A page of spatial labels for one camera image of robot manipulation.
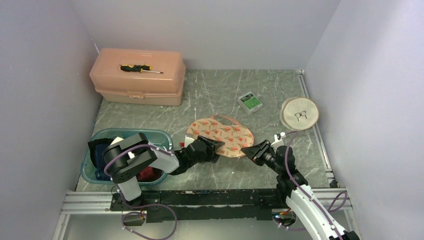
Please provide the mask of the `floral mesh laundry bag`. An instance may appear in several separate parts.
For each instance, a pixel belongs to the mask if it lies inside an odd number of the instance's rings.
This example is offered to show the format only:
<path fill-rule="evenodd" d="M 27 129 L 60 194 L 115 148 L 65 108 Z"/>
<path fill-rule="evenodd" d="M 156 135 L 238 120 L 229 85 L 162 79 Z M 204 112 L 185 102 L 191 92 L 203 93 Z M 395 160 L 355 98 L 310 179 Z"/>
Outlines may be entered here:
<path fill-rule="evenodd" d="M 241 149 L 253 146 L 255 141 L 247 127 L 226 115 L 212 115 L 194 121 L 189 125 L 185 137 L 195 140 L 198 136 L 223 142 L 216 153 L 227 158 L 244 157 Z"/>

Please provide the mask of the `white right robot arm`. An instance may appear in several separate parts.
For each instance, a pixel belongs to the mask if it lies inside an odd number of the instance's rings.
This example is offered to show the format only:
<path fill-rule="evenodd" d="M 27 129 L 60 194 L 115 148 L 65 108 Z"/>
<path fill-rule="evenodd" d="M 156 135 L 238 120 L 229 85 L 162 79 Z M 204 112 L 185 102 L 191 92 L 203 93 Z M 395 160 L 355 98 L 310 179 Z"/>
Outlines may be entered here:
<path fill-rule="evenodd" d="M 290 146 L 274 150 L 268 140 L 243 147 L 241 151 L 258 166 L 266 165 L 277 173 L 275 200 L 289 207 L 314 240 L 358 240 L 354 231 L 347 231 L 319 202 L 305 177 L 297 170 Z"/>

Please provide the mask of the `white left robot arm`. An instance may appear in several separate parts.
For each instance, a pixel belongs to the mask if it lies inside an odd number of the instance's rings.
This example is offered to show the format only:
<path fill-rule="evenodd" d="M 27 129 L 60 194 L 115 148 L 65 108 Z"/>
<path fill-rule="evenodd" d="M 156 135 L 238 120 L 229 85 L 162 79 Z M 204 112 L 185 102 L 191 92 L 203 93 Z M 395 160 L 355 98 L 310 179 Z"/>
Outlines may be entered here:
<path fill-rule="evenodd" d="M 198 136 L 192 143 L 176 150 L 165 150 L 151 143 L 145 134 L 137 133 L 111 144 L 103 151 L 104 173 L 117 185 L 124 204 L 131 210 L 144 203 L 137 175 L 147 167 L 169 175 L 180 175 L 198 163 L 215 163 L 223 141 Z"/>

